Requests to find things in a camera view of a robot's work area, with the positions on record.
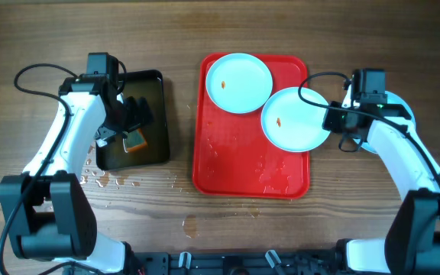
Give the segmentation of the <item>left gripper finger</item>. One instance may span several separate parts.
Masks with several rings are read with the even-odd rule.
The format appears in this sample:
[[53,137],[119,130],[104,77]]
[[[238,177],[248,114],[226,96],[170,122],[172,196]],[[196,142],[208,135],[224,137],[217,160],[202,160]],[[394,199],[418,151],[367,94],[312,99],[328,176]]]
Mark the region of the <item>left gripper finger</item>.
[[115,135],[116,132],[113,130],[108,128],[99,128],[94,135],[96,146],[105,147],[108,143],[111,143]]
[[137,128],[142,128],[154,122],[153,112],[145,97],[140,97],[137,101],[134,113],[134,124]]

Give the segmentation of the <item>orange green sponge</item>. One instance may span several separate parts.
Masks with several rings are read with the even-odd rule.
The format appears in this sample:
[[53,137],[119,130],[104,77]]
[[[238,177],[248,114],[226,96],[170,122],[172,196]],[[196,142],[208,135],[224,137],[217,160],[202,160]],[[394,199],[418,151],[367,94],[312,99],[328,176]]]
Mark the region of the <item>orange green sponge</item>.
[[135,152],[148,146],[141,129],[137,129],[127,135],[123,140],[125,153]]

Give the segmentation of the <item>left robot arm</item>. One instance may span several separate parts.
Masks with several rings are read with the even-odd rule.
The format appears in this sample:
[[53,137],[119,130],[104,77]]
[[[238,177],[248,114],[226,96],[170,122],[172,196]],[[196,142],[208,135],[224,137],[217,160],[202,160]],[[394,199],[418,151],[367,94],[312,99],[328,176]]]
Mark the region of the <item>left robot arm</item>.
[[94,274],[143,274],[131,246],[97,230],[92,207],[80,186],[91,143],[128,139],[153,122],[145,98],[123,99],[125,65],[108,53],[90,53],[86,71],[71,73],[51,96],[58,109],[44,142],[21,174],[4,176],[0,203],[0,273],[5,244],[16,257],[55,261],[58,268]]

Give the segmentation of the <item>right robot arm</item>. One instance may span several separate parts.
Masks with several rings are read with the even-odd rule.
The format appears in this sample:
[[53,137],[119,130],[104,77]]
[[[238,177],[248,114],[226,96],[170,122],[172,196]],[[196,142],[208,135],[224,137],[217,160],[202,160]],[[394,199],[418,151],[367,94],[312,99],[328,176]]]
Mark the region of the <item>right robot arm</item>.
[[330,104],[322,125],[372,147],[403,201],[384,239],[345,242],[345,265],[354,272],[440,274],[440,167],[410,111],[389,103],[385,84],[383,70],[355,70],[345,100]]

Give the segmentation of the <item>light blue plate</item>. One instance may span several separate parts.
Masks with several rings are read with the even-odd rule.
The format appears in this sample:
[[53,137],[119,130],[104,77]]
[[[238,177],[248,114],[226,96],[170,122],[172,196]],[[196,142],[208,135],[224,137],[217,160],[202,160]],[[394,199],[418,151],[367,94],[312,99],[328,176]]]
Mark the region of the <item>light blue plate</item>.
[[205,87],[220,109],[233,114],[258,110],[273,91],[267,65],[246,53],[230,53],[216,60],[207,72]]
[[323,108],[304,102],[296,87],[274,93],[265,103],[260,124],[267,140],[281,150],[301,153],[317,148],[330,132],[322,128]]
[[[401,97],[399,97],[398,95],[390,92],[390,91],[386,91],[385,94],[387,95],[387,102],[389,104],[400,104],[402,105],[405,110],[407,110],[407,112],[410,114],[411,116],[411,122],[413,123],[414,126],[416,126],[416,118],[414,116],[413,110],[410,108],[410,106],[406,103],[406,101],[404,99],[402,99]],[[367,142],[363,142],[361,145],[361,148],[372,153],[372,154],[376,154],[377,152],[372,148],[372,146],[370,146]]]

